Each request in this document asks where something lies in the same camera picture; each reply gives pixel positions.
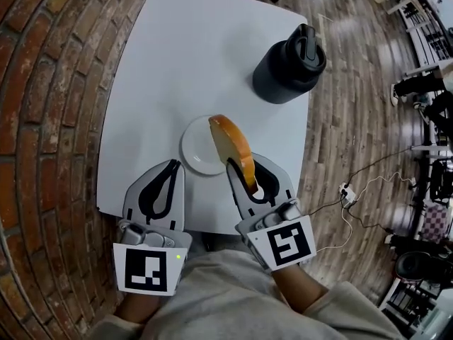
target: sleeve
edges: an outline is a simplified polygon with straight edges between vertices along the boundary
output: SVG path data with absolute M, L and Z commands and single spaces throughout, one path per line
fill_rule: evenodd
M 403 338 L 395 325 L 349 282 L 338 284 L 304 315 L 327 324 L 349 340 Z
M 140 338 L 143 328 L 143 325 L 108 314 L 90 330 L 85 339 L 136 340 Z

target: brick wall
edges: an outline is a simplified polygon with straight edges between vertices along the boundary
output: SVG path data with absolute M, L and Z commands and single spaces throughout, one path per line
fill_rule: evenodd
M 117 302 L 96 166 L 144 2 L 0 0 L 1 339 L 78 339 Z

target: white cable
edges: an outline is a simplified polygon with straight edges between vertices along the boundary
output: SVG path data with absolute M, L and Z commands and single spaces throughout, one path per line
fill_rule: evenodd
M 343 219 L 346 222 L 346 224 L 349 225 L 349 228 L 351 229 L 351 231 L 349 233 L 349 236 L 348 236 L 348 239 L 346 239 L 346 242 L 344 242 L 341 246 L 332 246 L 332 247 L 331 246 L 325 246 L 324 248 L 321 248 L 318 251 L 316 251 L 316 253 L 319 253 L 320 251 L 323 251 L 324 249 L 343 248 L 349 242 L 349 239 L 352 236 L 352 225 L 345 219 L 345 217 L 343 215 L 344 211 L 345 211 L 345 208 L 341 208 L 341 219 Z
M 389 180 L 387 180 L 386 178 L 384 178 L 384 177 L 382 177 L 382 176 L 378 176 L 377 178 L 374 178 L 374 179 L 368 181 L 367 185 L 365 186 L 365 189 L 362 190 L 362 192 L 360 193 L 359 197 L 357 198 L 357 200 L 354 201 L 354 203 L 356 203 L 357 201 L 359 201 L 359 199 L 360 199 L 360 197 L 362 196 L 362 194 L 368 189 L 368 185 L 369 185 L 370 183 L 372 183 L 373 181 L 376 181 L 377 179 L 382 179 L 382 180 L 386 181 L 387 183 L 389 183 L 389 182 L 395 177 L 395 175 L 397 175 L 397 174 L 398 174 L 398 176 L 399 176 L 399 178 L 401 179 L 402 182 L 404 182 L 404 181 L 410 181 L 410 182 L 412 182 L 409 178 L 402 178 L 402 177 L 401 177 L 401 174 L 399 173 L 399 171 L 397 171 L 395 174 L 393 174 L 392 176 L 390 176 L 390 179 L 389 179 Z

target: person in black pants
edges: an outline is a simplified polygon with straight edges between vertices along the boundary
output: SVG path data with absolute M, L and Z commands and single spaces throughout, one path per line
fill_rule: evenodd
M 392 85 L 391 102 L 395 106 L 399 99 L 405 101 L 404 98 L 410 93 L 426 94 L 428 92 L 444 91 L 434 99 L 432 105 L 414 103 L 414 108 L 419 110 L 427 124 L 430 120 L 433 121 L 437 128 L 453 141 L 453 94 L 445 89 L 444 79 L 440 71 L 435 71 L 426 76 L 405 79 Z M 448 111 L 448 118 L 440 115 L 445 110 Z

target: person's left arm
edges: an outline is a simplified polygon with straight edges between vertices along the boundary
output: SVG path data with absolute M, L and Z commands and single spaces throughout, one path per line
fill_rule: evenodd
M 105 316 L 89 332 L 87 339 L 135 340 L 160 307 L 157 296 L 128 293 L 113 315 Z

